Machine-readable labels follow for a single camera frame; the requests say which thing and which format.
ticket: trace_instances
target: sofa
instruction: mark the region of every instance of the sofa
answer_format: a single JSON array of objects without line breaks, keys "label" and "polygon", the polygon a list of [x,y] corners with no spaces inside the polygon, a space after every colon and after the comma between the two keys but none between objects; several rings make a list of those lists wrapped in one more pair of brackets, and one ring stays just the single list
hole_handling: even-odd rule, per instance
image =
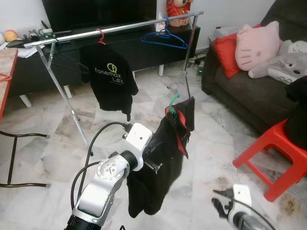
[{"label": "sofa", "polygon": [[[278,21],[280,39],[307,41],[306,12],[306,0],[276,0],[261,25]],[[206,94],[225,103],[260,133],[288,118],[297,107],[297,103],[287,98],[287,85],[273,78],[251,79],[245,71],[227,78],[213,44],[207,54],[201,83]]]}]

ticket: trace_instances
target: stuffed toy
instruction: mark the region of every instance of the stuffed toy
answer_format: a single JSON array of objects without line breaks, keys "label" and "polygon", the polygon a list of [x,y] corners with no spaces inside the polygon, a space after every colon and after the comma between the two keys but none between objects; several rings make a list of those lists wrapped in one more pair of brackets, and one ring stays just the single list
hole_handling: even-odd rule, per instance
[{"label": "stuffed toy", "polygon": [[293,47],[297,44],[293,44],[289,41],[284,42],[277,57],[257,65],[248,72],[248,75],[251,78],[269,75],[285,84],[290,84],[307,75],[307,53],[301,52],[300,50],[303,49],[300,48],[294,51]]},{"label": "stuffed toy", "polygon": [[249,71],[260,63],[276,57],[279,48],[278,21],[258,28],[245,25],[236,34],[236,63],[241,70]]},{"label": "stuffed toy", "polygon": [[[191,8],[191,2],[193,0],[167,0],[166,12],[169,17],[179,16],[188,14]],[[189,23],[189,18],[181,18],[172,20],[171,26],[180,27],[185,26]]]}]

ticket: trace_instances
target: red lining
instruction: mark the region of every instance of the red lining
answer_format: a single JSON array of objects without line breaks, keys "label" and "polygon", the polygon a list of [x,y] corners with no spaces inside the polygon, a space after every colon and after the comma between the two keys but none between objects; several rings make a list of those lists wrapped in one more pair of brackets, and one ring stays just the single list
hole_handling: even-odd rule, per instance
[{"label": "red lining", "polygon": [[[186,118],[184,117],[183,113],[181,112],[181,110],[179,110],[178,108],[174,108],[172,107],[173,109],[175,109],[178,113],[178,116],[179,116],[179,120],[181,122],[181,124],[183,125],[183,127],[185,129],[188,129],[186,127]],[[167,107],[165,109],[165,115],[167,116],[169,114],[169,108]],[[178,136],[178,134],[176,133],[176,137],[177,137],[177,145],[178,145],[178,149],[180,150],[180,152],[185,155],[187,158],[188,158],[188,154],[187,152],[185,151],[184,147],[183,147],[183,144],[182,144],[182,141],[180,139],[180,137]]]}]

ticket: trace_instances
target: hello kitty cushion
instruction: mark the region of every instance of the hello kitty cushion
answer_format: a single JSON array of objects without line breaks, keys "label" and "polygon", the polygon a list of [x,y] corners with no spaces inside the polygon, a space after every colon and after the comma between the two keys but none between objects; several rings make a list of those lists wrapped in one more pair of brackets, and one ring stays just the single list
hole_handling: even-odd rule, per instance
[{"label": "hello kitty cushion", "polygon": [[260,28],[245,25],[236,37],[236,62],[241,70],[249,71],[256,65],[276,57],[279,51],[277,21]]}]

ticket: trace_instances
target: table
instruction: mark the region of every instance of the table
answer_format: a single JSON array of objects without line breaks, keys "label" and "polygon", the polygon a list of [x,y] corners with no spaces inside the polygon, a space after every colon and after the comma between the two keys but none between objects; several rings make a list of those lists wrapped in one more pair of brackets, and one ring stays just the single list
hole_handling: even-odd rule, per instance
[{"label": "table", "polygon": [[[12,76],[17,60],[18,49],[6,49],[0,51],[0,73]],[[0,122],[4,112],[6,98],[11,86],[11,80],[0,81]]]},{"label": "table", "polygon": [[[13,76],[14,68],[15,68],[15,64],[17,60],[17,54],[18,54],[18,50],[16,48],[0,50],[0,73],[6,74],[9,76]],[[0,106],[1,106],[0,107],[0,122],[3,116],[6,99],[7,99],[8,92],[11,86],[11,81],[12,80],[0,81]],[[3,188],[17,188],[17,187],[26,187],[26,186],[48,187],[48,184],[39,184],[39,183],[11,184],[11,180],[12,180],[12,173],[13,173],[13,167],[14,167],[16,146],[17,146],[17,138],[32,137],[32,136],[48,138],[49,136],[44,135],[44,134],[38,134],[38,133],[15,135],[15,134],[6,133],[3,131],[0,131],[0,134],[7,136],[7,137],[14,138],[8,182],[7,184],[0,184],[0,187],[3,187]]]}]

